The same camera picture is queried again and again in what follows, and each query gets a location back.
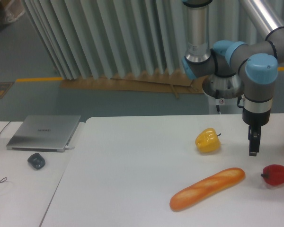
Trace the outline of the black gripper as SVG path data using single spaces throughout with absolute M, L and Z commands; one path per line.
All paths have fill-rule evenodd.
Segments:
M 253 113 L 246 109 L 242 111 L 243 121 L 249 125 L 248 140 L 249 140 L 249 156 L 256 157 L 259 152 L 261 140 L 261 126 L 269 122 L 271 110 L 264 113 Z

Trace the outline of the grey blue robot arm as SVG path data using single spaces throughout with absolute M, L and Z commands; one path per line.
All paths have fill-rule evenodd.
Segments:
M 182 65 L 190 79 L 205 75 L 223 79 L 224 87 L 215 89 L 213 97 L 222 98 L 223 91 L 228 91 L 237 99 L 248 125 L 249 155 L 256 156 L 261 127 L 271 113 L 277 68 L 284 62 L 284 21 L 265 0 L 242 0 L 240 4 L 264 40 L 253 45 L 220 40 L 210 48 L 210 1 L 183 1 L 188 29 Z

